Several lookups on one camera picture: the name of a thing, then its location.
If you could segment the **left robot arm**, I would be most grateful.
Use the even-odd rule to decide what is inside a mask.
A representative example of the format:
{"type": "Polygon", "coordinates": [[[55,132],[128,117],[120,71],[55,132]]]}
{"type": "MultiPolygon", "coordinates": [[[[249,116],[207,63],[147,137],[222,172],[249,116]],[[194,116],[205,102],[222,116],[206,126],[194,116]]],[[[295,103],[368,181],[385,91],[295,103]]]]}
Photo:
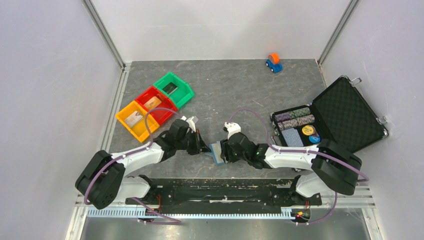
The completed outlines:
{"type": "Polygon", "coordinates": [[[146,176],[131,176],[145,166],[161,163],[177,151],[188,155],[211,153],[195,127],[195,118],[176,119],[168,130],[152,141],[120,153],[96,152],[75,181],[75,188],[84,195],[84,202],[98,210],[115,200],[136,197],[145,204],[153,203],[157,190],[146,176]]]}

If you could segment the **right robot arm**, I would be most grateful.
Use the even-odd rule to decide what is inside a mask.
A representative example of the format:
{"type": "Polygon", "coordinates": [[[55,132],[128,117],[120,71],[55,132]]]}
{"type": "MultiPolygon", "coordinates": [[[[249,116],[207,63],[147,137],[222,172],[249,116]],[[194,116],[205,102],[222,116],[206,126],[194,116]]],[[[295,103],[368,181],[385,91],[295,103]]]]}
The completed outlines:
{"type": "Polygon", "coordinates": [[[213,153],[224,163],[244,161],[256,169],[292,168],[310,171],[297,176],[289,189],[289,199],[302,204],[309,197],[333,191],[351,196],[362,167],[362,160],[329,139],[303,147],[254,143],[237,132],[218,142],[213,153]]]}

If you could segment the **blue leather card holder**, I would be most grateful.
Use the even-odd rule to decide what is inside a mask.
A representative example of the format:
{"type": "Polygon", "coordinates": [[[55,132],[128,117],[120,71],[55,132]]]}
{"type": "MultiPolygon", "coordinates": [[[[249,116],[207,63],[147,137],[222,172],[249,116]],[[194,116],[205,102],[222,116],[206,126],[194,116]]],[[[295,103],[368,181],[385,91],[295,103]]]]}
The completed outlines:
{"type": "Polygon", "coordinates": [[[209,145],[210,155],[217,166],[225,165],[228,162],[225,160],[225,156],[223,154],[222,144],[220,141],[216,141],[209,145]]]}

